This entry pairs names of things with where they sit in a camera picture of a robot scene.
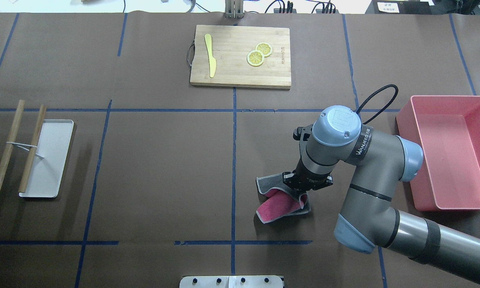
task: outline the wooden cutting board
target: wooden cutting board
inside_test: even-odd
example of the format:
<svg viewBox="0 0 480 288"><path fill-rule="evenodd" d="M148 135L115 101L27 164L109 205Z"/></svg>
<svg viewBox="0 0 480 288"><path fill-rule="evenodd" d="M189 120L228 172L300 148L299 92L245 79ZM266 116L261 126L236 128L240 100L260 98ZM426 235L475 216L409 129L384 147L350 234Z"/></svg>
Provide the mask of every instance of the wooden cutting board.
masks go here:
<svg viewBox="0 0 480 288"><path fill-rule="evenodd" d="M217 60L213 78L209 77L205 34L212 37L213 57ZM269 43L273 52L262 65L253 67L247 62L247 54L260 42ZM289 89L289 28L197 25L190 84Z"/></svg>

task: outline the pink bin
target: pink bin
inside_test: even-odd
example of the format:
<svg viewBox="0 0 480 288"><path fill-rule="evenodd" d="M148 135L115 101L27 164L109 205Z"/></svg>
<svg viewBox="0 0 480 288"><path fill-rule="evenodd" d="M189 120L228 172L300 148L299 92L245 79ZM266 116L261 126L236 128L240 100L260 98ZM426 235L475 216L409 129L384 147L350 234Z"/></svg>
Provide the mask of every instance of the pink bin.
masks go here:
<svg viewBox="0 0 480 288"><path fill-rule="evenodd" d="M410 182L416 209L480 210L480 96L415 95L396 122L424 152Z"/></svg>

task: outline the blue joint cap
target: blue joint cap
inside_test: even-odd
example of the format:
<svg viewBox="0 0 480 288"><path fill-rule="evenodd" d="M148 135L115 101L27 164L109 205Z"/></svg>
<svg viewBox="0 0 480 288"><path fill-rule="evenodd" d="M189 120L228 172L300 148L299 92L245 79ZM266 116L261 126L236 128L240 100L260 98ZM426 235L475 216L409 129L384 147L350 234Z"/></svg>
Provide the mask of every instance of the blue joint cap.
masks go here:
<svg viewBox="0 0 480 288"><path fill-rule="evenodd" d="M339 243L357 252L370 254L373 252L373 249L375 249L375 244L359 232L359 230L342 217L341 214L337 217L334 237L336 237Z"/></svg>
<svg viewBox="0 0 480 288"><path fill-rule="evenodd" d="M359 116L350 108L330 106L313 125L313 137L326 146L344 146L357 139L361 126Z"/></svg>
<svg viewBox="0 0 480 288"><path fill-rule="evenodd" d="M409 182L414 179L417 175L417 171L421 168L423 164L423 149L418 144L403 139L400 136L396 135L400 139L401 145L403 146L403 153L405 156L405 167L403 170L403 175L401 182Z"/></svg>

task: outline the white metal plate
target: white metal plate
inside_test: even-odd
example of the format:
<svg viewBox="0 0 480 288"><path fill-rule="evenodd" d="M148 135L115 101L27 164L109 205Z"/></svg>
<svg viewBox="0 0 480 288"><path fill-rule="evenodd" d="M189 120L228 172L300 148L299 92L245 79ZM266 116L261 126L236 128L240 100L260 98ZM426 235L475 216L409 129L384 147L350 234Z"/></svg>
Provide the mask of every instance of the white metal plate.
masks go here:
<svg viewBox="0 0 480 288"><path fill-rule="evenodd" d="M181 279L179 288L284 288L284 281L276 275L186 276Z"/></svg>
<svg viewBox="0 0 480 288"><path fill-rule="evenodd" d="M54 198L59 194L74 126L72 120L44 120L37 145L37 154L44 158L35 157L28 186L20 197Z"/></svg>

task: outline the wooden stick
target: wooden stick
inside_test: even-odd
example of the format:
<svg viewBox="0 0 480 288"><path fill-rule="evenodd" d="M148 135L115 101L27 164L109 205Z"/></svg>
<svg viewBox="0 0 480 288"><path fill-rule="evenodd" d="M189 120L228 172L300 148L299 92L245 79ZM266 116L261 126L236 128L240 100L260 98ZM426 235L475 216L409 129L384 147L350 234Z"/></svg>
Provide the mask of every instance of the wooden stick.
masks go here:
<svg viewBox="0 0 480 288"><path fill-rule="evenodd" d="M46 114L46 106L41 105L39 108L39 115L37 116L36 127L34 129L34 135L32 136L32 142L30 145L37 146L39 144L39 136L41 136L41 129L43 127L44 115ZM25 193L28 185L28 179L30 178L30 172L34 164L34 158L36 157L37 147L30 147L28 157L26 159L25 170L23 170L23 176L19 184L19 192Z"/></svg>
<svg viewBox="0 0 480 288"><path fill-rule="evenodd" d="M19 124L21 122L21 115L23 114L23 109L25 108L25 101L20 100L16 108L16 113L14 114L13 124L11 126L11 131L9 131L9 136L7 137L7 142L15 142L16 136L18 135ZM4 182L4 177L6 176L7 166L9 165L9 160L11 159L11 154L13 153L13 145L6 143L6 148L2 154L2 160L0 160L0 190L2 189L2 183Z"/></svg>

